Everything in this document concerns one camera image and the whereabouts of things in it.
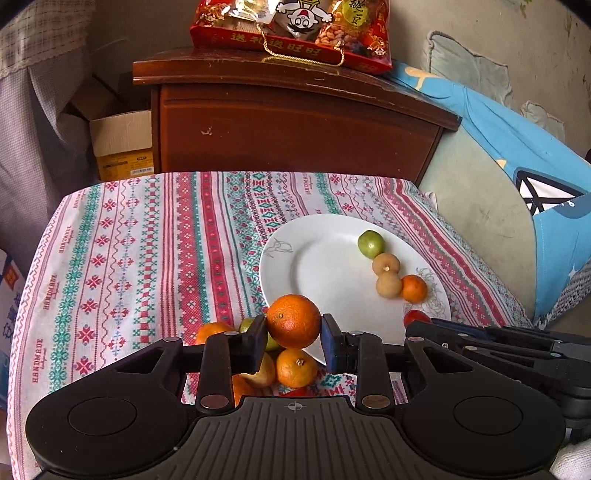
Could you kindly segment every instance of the green lime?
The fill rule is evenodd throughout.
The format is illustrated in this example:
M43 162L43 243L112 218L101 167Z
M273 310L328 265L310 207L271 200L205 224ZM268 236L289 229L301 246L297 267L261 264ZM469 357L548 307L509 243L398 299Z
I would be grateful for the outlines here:
M367 258L373 260L386 250L384 237L373 230L367 230L357 239L359 251Z
M250 325L252 325L252 322L254 322L255 319L244 319L240 326L238 327L238 331L240 333L244 333L248 330L248 328L250 327ZM275 340L273 340L273 337L271 336L270 333L267 333L267 347L265 348L265 352L272 352L274 350L277 350L279 348L279 343L277 343Z

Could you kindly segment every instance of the white plate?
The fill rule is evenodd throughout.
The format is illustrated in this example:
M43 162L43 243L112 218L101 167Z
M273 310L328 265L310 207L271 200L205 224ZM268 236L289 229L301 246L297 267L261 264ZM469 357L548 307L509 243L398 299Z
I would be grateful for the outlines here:
M374 230L386 240L387 251L401 262L400 276L415 274L429 287L424 303L387 300L375 291L376 275L357 239ZM310 215L286 223L265 245L259 266L267 305L288 293L308 297L321 313L331 313L344 332L362 330L384 343L404 343L404 313L417 309L431 317L451 318L441 280L405 241L377 225L345 215ZM305 349L324 363L320 338Z

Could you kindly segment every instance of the cardboard box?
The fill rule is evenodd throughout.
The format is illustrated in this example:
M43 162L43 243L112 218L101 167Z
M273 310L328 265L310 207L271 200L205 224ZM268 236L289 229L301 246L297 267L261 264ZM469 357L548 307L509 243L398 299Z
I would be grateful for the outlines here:
M70 103L89 122L128 111L117 95L96 77L85 81Z
M115 181L154 173L152 112L130 112L90 122L99 177Z

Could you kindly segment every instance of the wooden nightstand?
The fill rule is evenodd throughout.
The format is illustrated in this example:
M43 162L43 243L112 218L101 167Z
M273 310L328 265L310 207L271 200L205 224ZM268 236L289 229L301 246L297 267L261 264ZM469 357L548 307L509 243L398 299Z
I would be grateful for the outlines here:
M353 70L233 50L175 50L134 63L151 84L157 173L316 171L418 184L461 118Z

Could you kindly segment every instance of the red tomato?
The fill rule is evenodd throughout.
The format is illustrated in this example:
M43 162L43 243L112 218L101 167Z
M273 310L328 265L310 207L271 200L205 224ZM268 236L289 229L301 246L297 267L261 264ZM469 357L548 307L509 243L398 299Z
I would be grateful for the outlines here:
M409 310L404 316L404 328L408 328L412 322L431 323L431 319L426 313L421 312L421 310Z
M284 393L282 397L313 397L314 395L308 387L298 388L288 393Z

